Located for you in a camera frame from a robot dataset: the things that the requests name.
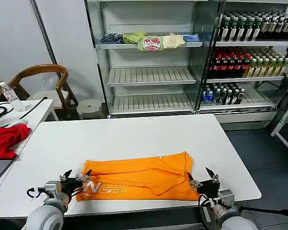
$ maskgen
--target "folded orange garment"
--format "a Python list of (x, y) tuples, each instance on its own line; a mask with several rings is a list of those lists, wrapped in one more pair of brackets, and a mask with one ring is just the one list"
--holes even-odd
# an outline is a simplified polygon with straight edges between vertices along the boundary
[(91, 181), (76, 196), (80, 200), (197, 200), (189, 185), (192, 171), (188, 153), (122, 161), (86, 161)]

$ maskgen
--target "wooden chair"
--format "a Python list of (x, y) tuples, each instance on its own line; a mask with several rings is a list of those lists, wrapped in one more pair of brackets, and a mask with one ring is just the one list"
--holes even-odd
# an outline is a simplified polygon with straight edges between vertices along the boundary
[[(29, 93), (20, 85), (20, 80), (22, 78), (46, 72), (59, 72), (62, 74), (56, 85), (55, 90), (36, 92), (32, 96), (30, 96)], [(67, 77), (67, 70), (63, 66), (45, 64), (33, 66), (21, 71), (11, 80), (9, 86), (12, 88), (18, 88), (18, 90), (21, 91), (21, 93), (27, 98), (27, 100), (40, 100), (43, 99), (43, 97), (48, 97), (49, 99), (53, 100), (53, 107), (55, 112), (64, 112), (66, 115), (69, 115), (70, 112), (68, 110), (68, 101), (73, 100), (76, 105), (78, 105), (78, 101), (66, 81)]]

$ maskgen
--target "chair backrest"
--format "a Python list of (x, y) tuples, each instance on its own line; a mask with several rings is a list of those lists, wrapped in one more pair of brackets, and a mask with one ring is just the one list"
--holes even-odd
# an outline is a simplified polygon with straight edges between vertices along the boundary
[(18, 73), (16, 76), (18, 76), (20, 79), (33, 76), (39, 73), (46, 73), (46, 72), (59, 72), (62, 74), (68, 74), (67, 69), (65, 67), (60, 66), (60, 65), (55, 65), (55, 64), (44, 64), (44, 65), (38, 65), (38, 66), (33, 66), (30, 68), (27, 68), (20, 73)]

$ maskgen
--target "glass door refrigerator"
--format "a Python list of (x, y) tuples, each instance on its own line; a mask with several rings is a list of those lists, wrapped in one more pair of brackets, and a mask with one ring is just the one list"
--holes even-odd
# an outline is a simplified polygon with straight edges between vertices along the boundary
[[(109, 117), (196, 111), (219, 0), (85, 3)], [(167, 35), (172, 48), (162, 49)], [(174, 35), (185, 43), (175, 47), (181, 40)]]
[(197, 113), (226, 130), (269, 124), (288, 81), (287, 12), (288, 0), (222, 3)]

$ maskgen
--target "white table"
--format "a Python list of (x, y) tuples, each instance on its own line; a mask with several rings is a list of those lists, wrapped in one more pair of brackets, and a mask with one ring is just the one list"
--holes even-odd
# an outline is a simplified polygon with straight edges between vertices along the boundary
[[(24, 146), (28, 142), (29, 138), (31, 137), (31, 135), (34, 132), (34, 130), (36, 129), (37, 125), (40, 122), (45, 121), (50, 113), (52, 113), (53, 116), (54, 116), (54, 119), (58, 121), (58, 117), (55, 114), (55, 112), (53, 110), (53, 107), (52, 107), (52, 101), (53, 100), (51, 100), (51, 99), (44, 100), (31, 113), (29, 113), (27, 116), (25, 116), (23, 118), (24, 120), (28, 121), (27, 126), (32, 129), (32, 132), (28, 136), (28, 138), (26, 138), (24, 141), (20, 142), (19, 144), (17, 144), (16, 146), (13, 147), (13, 149), (15, 150), (15, 152), (18, 155), (21, 153), (22, 149), (24, 148)], [(22, 101), (22, 103), (25, 105), (26, 110), (23, 111), (23, 112), (17, 112), (15, 110), (13, 110), (10, 113), (8, 113), (7, 115), (3, 116), (2, 118), (0, 118), (0, 127), (4, 126), (6, 124), (9, 124), (12, 121), (17, 120), (19, 117), (23, 116), (31, 108), (33, 108), (38, 102), (39, 102), (39, 100)], [(10, 104), (4, 104), (2, 106), (5, 106), (8, 109), (8, 111), (12, 108), (12, 106)], [(11, 169), (11, 167), (12, 166), (10, 166), (5, 171), (5, 173), (0, 177), (0, 185), (2, 184), (2, 181), (4, 180), (6, 175), (8, 174), (9, 170)]]
[[(26, 191), (73, 169), (85, 160), (121, 160), (187, 151), (195, 179), (219, 174), (222, 189), (235, 200), (258, 199), (261, 193), (213, 115), (179, 115), (41, 123), (0, 187), (0, 218), (27, 217), (46, 195), (31, 199)], [(194, 206), (177, 200), (92, 200), (69, 204), (66, 216), (106, 214)]]

